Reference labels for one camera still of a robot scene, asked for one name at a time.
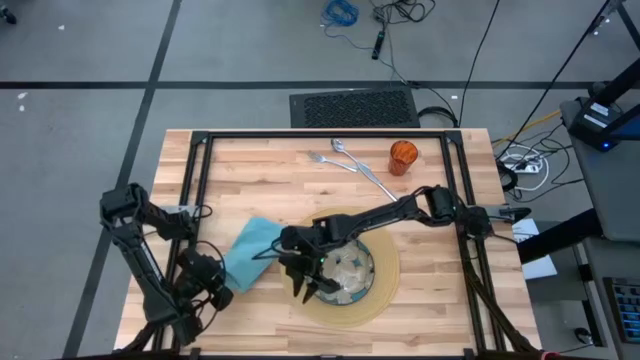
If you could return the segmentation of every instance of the blue cloth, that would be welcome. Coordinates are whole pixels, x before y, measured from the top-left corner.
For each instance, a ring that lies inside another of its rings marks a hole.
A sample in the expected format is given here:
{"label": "blue cloth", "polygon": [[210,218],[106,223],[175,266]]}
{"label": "blue cloth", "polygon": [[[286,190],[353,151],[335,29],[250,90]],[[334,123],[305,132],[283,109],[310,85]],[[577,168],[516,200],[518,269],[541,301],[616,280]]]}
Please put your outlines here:
{"label": "blue cloth", "polygon": [[[258,280],[273,259],[251,260],[251,258],[271,246],[271,242],[280,236],[284,226],[264,218],[251,218],[225,255],[227,280],[225,285],[232,290],[247,292]],[[275,255],[269,251],[264,254]]]}

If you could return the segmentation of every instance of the orange glass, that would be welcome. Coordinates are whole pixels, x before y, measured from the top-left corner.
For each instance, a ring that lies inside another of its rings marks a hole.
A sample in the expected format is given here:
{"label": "orange glass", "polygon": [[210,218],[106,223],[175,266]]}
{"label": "orange glass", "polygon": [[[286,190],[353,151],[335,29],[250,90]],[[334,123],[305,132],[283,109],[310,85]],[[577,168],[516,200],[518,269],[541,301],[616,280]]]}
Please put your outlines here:
{"label": "orange glass", "polygon": [[400,140],[391,145],[389,172],[402,176],[418,158],[418,148],[409,141]]}

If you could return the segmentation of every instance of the butcher block tabletop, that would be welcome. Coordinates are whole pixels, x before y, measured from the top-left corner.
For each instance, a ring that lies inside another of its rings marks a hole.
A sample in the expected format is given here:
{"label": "butcher block tabletop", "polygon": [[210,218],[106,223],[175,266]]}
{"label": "butcher block tabletop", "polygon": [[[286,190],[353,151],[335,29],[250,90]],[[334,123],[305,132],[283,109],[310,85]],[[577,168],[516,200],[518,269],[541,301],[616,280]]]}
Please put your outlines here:
{"label": "butcher block tabletop", "polygon": [[[505,203],[487,131],[460,132],[477,204]],[[151,201],[157,205],[178,204],[191,135],[192,130],[166,133],[151,191]],[[387,171],[389,149],[398,138],[342,140],[346,149],[369,165],[397,197],[420,186],[447,184],[437,139],[406,139],[416,145],[419,157],[401,177]],[[332,151],[329,138],[215,139],[204,198],[213,214],[202,219],[198,239],[215,244],[225,253],[254,216],[293,225],[326,208],[356,206],[366,210],[390,202],[364,175],[314,163],[307,156],[309,150],[353,164],[345,155]],[[450,151],[457,188],[464,198],[453,145]],[[195,202],[202,152],[196,157],[190,204]],[[513,237],[509,225],[494,223],[494,228],[500,235]],[[386,229],[400,255],[400,283],[391,305],[373,321],[347,329],[314,323],[290,305],[274,261],[255,286],[245,294],[236,293],[229,307],[217,314],[212,325],[184,351],[199,347],[203,354],[416,356],[461,355],[463,348],[475,348],[453,226],[429,228],[417,222],[401,222]],[[160,267],[166,268],[170,243],[155,234],[147,236],[147,242]],[[470,242],[468,247],[474,257],[475,246]],[[486,248],[499,305],[532,345],[540,347],[516,246],[489,238]],[[199,244],[198,251],[216,257],[206,245]],[[142,293],[132,279],[115,348],[132,341],[145,325],[142,301]],[[483,306],[481,312],[491,349],[488,313]],[[203,323],[212,313],[208,306],[202,314]],[[170,347],[170,334],[170,330],[165,334],[164,348]]]}

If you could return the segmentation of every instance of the blue cable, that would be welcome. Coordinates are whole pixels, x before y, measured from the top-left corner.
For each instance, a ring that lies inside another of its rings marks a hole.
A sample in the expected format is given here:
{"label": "blue cable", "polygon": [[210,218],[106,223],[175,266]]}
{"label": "blue cable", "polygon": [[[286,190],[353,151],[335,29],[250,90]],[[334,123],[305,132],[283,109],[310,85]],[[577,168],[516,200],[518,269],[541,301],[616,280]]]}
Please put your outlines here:
{"label": "blue cable", "polygon": [[349,4],[347,0],[329,0],[322,12],[322,18],[328,26],[351,26],[358,21],[360,11],[356,6]]}

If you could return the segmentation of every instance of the spoon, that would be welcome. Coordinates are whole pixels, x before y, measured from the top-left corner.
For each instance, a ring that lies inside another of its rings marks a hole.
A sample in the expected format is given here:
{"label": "spoon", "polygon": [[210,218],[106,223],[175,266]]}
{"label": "spoon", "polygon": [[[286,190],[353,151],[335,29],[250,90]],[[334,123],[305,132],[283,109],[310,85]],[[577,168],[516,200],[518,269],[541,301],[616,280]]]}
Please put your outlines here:
{"label": "spoon", "polygon": [[373,172],[367,165],[361,163],[360,161],[358,161],[358,159],[356,159],[355,157],[353,157],[351,154],[347,152],[347,150],[344,148],[344,143],[340,139],[331,139],[331,147],[333,147],[333,150],[335,152],[343,153],[347,155],[349,158],[351,158],[351,160],[353,160],[356,163],[356,165],[358,166],[358,169],[364,174],[364,176],[366,176],[369,180],[371,180],[372,183],[378,185],[378,187],[382,189],[382,191],[384,191],[385,194],[387,194],[387,196],[391,200],[398,201],[398,198],[396,198],[391,193],[391,191],[389,191],[386,187],[384,187],[384,185],[382,185],[382,182],[380,181],[380,179],[378,179],[373,174]]}
{"label": "spoon", "polygon": [[349,165],[345,165],[345,164],[339,163],[337,161],[329,160],[326,157],[324,157],[324,156],[322,156],[322,155],[320,155],[320,154],[318,154],[316,152],[309,151],[309,152],[307,152],[307,155],[309,155],[311,160],[313,160],[313,161],[315,161],[317,163],[326,162],[326,163],[329,163],[329,164],[338,165],[338,166],[340,166],[342,168],[345,168],[345,169],[347,169],[347,170],[349,170],[351,172],[358,172],[358,169],[356,169],[356,168],[353,168],[353,167],[351,167]]}

